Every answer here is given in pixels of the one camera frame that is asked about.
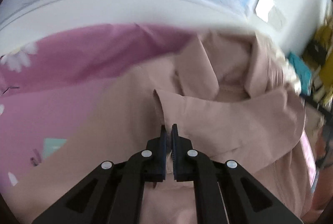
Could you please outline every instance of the bed sheet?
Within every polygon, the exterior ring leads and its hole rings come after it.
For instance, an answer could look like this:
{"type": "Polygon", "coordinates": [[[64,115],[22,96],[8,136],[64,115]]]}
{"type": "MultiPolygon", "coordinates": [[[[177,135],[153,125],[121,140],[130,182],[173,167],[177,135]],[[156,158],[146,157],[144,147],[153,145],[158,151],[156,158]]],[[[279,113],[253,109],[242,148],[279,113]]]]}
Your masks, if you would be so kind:
{"type": "Polygon", "coordinates": [[[67,139],[99,95],[129,66],[176,52],[191,32],[155,25],[97,25],[51,35],[0,60],[0,192],[42,154],[45,138],[67,139]]]}

